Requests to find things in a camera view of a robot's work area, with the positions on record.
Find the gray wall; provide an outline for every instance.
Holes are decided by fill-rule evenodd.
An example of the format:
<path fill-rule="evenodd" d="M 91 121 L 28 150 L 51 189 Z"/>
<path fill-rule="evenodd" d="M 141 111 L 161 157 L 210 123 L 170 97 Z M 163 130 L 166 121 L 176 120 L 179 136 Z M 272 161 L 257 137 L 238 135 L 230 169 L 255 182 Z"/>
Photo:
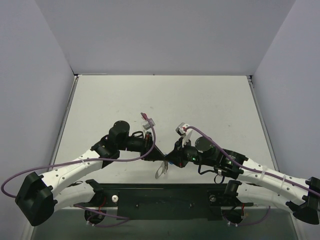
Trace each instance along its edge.
<path fill-rule="evenodd" d="M 319 0 L 298 0 L 253 76 L 279 168 L 301 178 L 320 178 L 319 13 Z"/>
<path fill-rule="evenodd" d="M 76 74 L 250 75 L 295 0 L 36 0 Z"/>
<path fill-rule="evenodd" d="M 73 73 L 34 0 L 0 2 L 0 183 L 47 165 Z M 22 178 L 7 186 L 16 194 Z M 26 218 L 0 193 L 0 239 L 18 240 Z"/>

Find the white tabletop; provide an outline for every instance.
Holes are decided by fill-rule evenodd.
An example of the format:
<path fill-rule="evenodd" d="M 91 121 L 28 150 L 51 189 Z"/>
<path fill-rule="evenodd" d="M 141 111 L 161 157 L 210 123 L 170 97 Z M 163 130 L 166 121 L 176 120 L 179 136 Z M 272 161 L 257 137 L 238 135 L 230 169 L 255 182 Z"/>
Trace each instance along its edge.
<path fill-rule="evenodd" d="M 80 75 L 55 163 L 80 156 L 106 135 L 116 121 L 140 131 L 144 112 L 153 118 L 156 145 L 169 153 L 182 123 L 195 126 L 222 148 L 274 169 L 246 76 Z M 191 141 L 200 137 L 196 132 Z M 122 152 L 120 157 L 137 157 Z M 212 183 L 215 174 L 198 174 L 198 166 L 169 165 L 155 179 L 160 162 L 114 162 L 82 178 L 99 183 Z"/>

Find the purple cable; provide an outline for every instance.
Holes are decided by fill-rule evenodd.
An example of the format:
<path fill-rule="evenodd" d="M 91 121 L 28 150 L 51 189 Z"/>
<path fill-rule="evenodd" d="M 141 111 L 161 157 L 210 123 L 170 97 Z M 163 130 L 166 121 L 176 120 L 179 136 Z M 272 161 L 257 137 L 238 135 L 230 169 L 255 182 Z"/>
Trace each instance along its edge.
<path fill-rule="evenodd" d="M 202 136 L 203 136 L 205 139 L 207 139 L 212 145 L 214 145 L 217 149 L 219 149 L 219 151 L 222 152 L 223 155 L 225 155 L 226 158 L 228 158 L 231 162 L 233 162 L 233 164 L 237 165 L 238 167 L 243 168 L 243 169 L 246 169 L 246 170 L 249 170 L 249 171 L 252 171 L 252 172 L 254 172 L 254 173 L 258 173 L 258 174 L 261 174 L 261 173 L 262 173 L 262 171 L 260 171 L 260 170 L 256 170 L 256 169 L 253 169 L 253 168 L 250 168 L 250 167 L 247 167 L 247 166 L 243 166 L 243 165 L 241 165 L 240 163 L 236 162 L 236 161 L 235 161 L 232 157 L 230 157 L 230 156 L 228 155 L 228 153 L 226 153 L 217 143 L 215 143 L 210 137 L 208 137 L 206 134 L 204 134 L 204 133 L 203 133 L 202 131 L 200 131 L 198 128 L 196 128 L 196 127 L 194 127 L 194 126 L 188 126 L 188 127 L 185 128 L 185 130 L 188 130 L 188 129 L 193 129 L 193 130 L 195 130 L 196 132 L 198 132 L 200 135 L 202 135 Z M 301 188 L 301 189 L 304 189 L 304 190 L 306 190 L 306 191 L 308 191 L 308 192 L 310 192 L 310 193 L 312 193 L 312 194 L 314 194 L 314 195 L 316 195 L 317 197 L 320 198 L 320 193 L 318 193 L 318 192 L 316 192 L 316 191 L 314 191 L 314 190 L 312 190 L 312 189 L 309 189 L 309 188 L 307 188 L 307 187 L 305 187 L 305 186 L 302 186 L 301 184 L 298 184 L 298 183 L 296 183 L 296 182 L 294 182 L 294 181 L 287 180 L 287 179 L 283 179 L 283 177 L 278 176 L 278 175 L 275 175 L 275 174 L 270 173 L 270 172 L 267 172 L 267 171 L 265 172 L 265 175 L 269 175 L 269 176 L 274 177 L 274 178 L 276 178 L 276 179 L 279 179 L 279 180 L 281 180 L 281 181 L 284 180 L 285 182 L 287 182 L 287 183 L 289 183 L 289 184 L 292 184 L 292 185 L 295 185 L 295 186 L 297 186 L 297 187 L 299 187 L 299 188 Z"/>
<path fill-rule="evenodd" d="M 266 214 L 263 216 L 263 218 L 261 218 L 261 219 L 258 220 L 258 221 L 248 222 L 248 223 L 239 223 L 239 224 L 237 224 L 237 226 L 238 226 L 238 227 L 241 227 L 241 226 L 243 227 L 243 226 L 252 226 L 252 225 L 260 224 L 260 223 L 262 223 L 264 220 L 266 220 L 266 218 L 269 216 L 270 210 L 271 210 L 271 207 L 269 206 L 269 207 L 268 207 L 268 211 L 266 212 Z"/>
<path fill-rule="evenodd" d="M 147 115 L 143 112 L 141 112 L 142 117 L 150 124 L 151 126 L 151 130 L 152 130 L 152 135 L 153 135 L 153 143 L 151 148 L 149 149 L 149 151 L 147 151 L 145 154 L 143 154 L 142 156 L 138 156 L 135 158 L 131 158 L 131 159 L 112 159 L 112 158 L 90 158 L 90 159 L 84 159 L 84 160 L 77 160 L 77 161 L 69 161 L 69 162 L 64 162 L 64 163 L 59 163 L 59 164 L 53 164 L 53 165 L 47 165 L 47 166 L 37 166 L 34 168 L 30 168 L 21 172 L 18 172 L 17 174 L 9 177 L 7 180 L 5 180 L 2 185 L 1 185 L 1 192 L 3 192 L 3 194 L 7 195 L 10 198 L 16 198 L 15 195 L 8 193 L 5 190 L 5 185 L 10 182 L 12 179 L 25 174 L 25 173 L 29 173 L 29 172 L 33 172 L 36 170 L 40 170 L 40 169 L 48 169 L 48 168 L 55 168 L 55 167 L 62 167 L 62 166 L 67 166 L 67 165 L 72 165 L 72 164 L 79 164 L 79 163 L 83 163 L 83 162 L 90 162 L 90 161 L 112 161 L 112 162 L 133 162 L 136 160 L 140 160 L 145 158 L 149 153 L 151 153 L 151 151 L 154 149 L 155 145 L 156 145 L 156 132 L 155 129 L 151 123 L 151 121 L 149 120 L 149 118 L 147 117 Z"/>
<path fill-rule="evenodd" d="M 102 225 L 102 224 L 97 224 L 96 225 L 96 224 L 94 224 L 94 227 L 97 227 L 97 228 L 111 228 L 111 227 L 115 227 L 115 226 L 119 226 L 121 224 L 124 224 L 124 223 L 126 223 L 126 222 L 128 222 L 130 220 L 128 217 L 111 215 L 111 214 L 108 214 L 108 213 L 96 211 L 96 210 L 81 206 L 79 204 L 74 204 L 73 206 L 95 213 L 95 215 L 90 216 L 87 219 L 87 221 L 89 221 L 91 218 L 93 218 L 96 215 L 103 215 L 103 216 L 110 217 L 110 218 L 123 219 L 123 221 L 121 221 L 121 222 L 117 222 L 117 223 L 109 224 L 109 225 Z"/>

